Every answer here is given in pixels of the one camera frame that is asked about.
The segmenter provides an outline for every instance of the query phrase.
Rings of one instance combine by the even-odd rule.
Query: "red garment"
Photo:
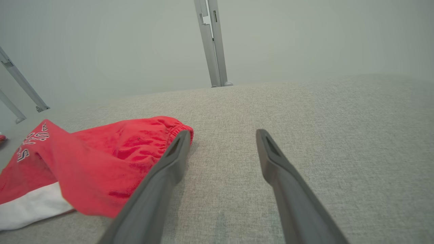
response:
[[[71,134],[44,120],[26,137],[0,175],[0,222],[11,219],[10,224],[0,224],[0,230],[20,228],[68,208],[86,215],[116,217],[182,130],[190,131],[192,141],[191,127],[163,116]],[[56,197],[60,196],[58,189],[67,202]],[[30,212],[22,216],[24,220],[15,220],[11,213],[21,214],[23,209],[14,206],[29,201],[33,204],[28,208],[41,205],[43,213],[25,209]],[[47,209],[56,204],[60,207]]]

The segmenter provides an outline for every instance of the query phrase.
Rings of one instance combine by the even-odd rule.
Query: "white fabric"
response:
[[[0,205],[0,231],[15,230],[72,210],[56,182]]]

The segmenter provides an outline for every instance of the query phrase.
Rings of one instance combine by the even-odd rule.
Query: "textured gray fabric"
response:
[[[48,110],[7,136],[4,166],[42,118],[69,132],[172,116],[194,129],[163,243],[282,243],[255,130],[266,129],[352,243],[434,241],[434,82],[355,76],[135,96]],[[77,212],[2,243],[95,243],[109,221]]]

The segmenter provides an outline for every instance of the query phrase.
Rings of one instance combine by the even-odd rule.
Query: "elastic cuff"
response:
[[[172,141],[175,139],[175,137],[178,135],[178,133],[180,133],[183,130],[190,131],[190,145],[191,145],[191,143],[193,142],[193,128],[183,124],[177,125],[169,131],[169,138],[167,139],[166,145],[169,146],[172,143]]]

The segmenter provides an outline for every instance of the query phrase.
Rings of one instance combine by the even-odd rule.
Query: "gray fabric surface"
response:
[[[172,116],[194,129],[163,243],[282,243],[255,130],[266,129],[352,243],[434,241],[434,82],[399,76],[199,89],[48,110],[7,133],[0,164],[43,118],[69,132]],[[95,243],[110,220],[74,212],[1,243]]]

